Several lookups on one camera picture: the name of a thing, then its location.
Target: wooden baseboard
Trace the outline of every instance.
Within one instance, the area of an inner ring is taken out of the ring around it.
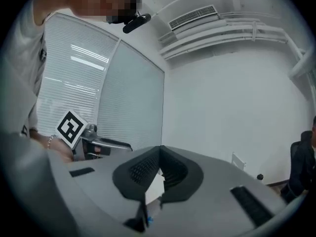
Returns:
[[[282,184],[287,184],[287,183],[288,183],[288,180],[284,180],[284,181],[277,182],[277,183],[267,184],[267,186],[269,186],[269,187],[274,187],[274,186],[278,186],[278,185],[282,185]]]

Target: black slot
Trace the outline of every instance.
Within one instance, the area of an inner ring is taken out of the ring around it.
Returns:
[[[78,169],[74,171],[69,171],[72,177],[82,176],[91,172],[94,172],[93,168],[83,168],[83,169]]]
[[[259,227],[272,219],[272,213],[270,213],[246,187],[241,186],[233,188],[231,189],[231,193],[256,227]]]

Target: window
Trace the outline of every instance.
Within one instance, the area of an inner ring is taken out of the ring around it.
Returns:
[[[39,132],[50,136],[66,110],[96,119],[101,88],[118,38],[56,14],[45,26],[47,61],[37,102]]]
[[[120,42],[101,93],[98,134],[134,150],[161,145],[164,72]]]

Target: floor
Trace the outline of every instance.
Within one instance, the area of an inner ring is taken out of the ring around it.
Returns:
[[[274,192],[276,192],[279,196],[281,195],[281,190],[286,184],[280,184],[273,187],[270,187]]]

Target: chair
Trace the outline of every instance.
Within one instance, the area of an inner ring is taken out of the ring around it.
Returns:
[[[291,166],[292,161],[294,159],[294,155],[296,154],[296,151],[300,144],[308,139],[311,139],[313,132],[312,131],[305,131],[301,134],[301,141],[294,142],[291,145],[290,148],[290,155],[291,155]],[[289,183],[281,190],[281,196],[284,198],[284,200],[288,203],[290,203],[293,199],[295,199],[297,196],[293,193],[291,190]]]

